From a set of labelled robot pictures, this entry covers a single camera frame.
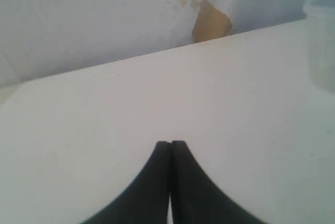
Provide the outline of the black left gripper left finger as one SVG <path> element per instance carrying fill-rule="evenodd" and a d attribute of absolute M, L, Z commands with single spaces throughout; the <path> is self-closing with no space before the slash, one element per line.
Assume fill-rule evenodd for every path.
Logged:
<path fill-rule="evenodd" d="M 156 143 L 131 184 L 85 223 L 167 223 L 172 144 Z"/>

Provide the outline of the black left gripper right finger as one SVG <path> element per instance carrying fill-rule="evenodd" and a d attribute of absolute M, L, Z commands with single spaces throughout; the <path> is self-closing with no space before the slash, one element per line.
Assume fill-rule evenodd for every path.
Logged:
<path fill-rule="evenodd" d="M 258 223 L 215 185 L 186 142 L 172 142 L 170 171 L 174 223 Z"/>

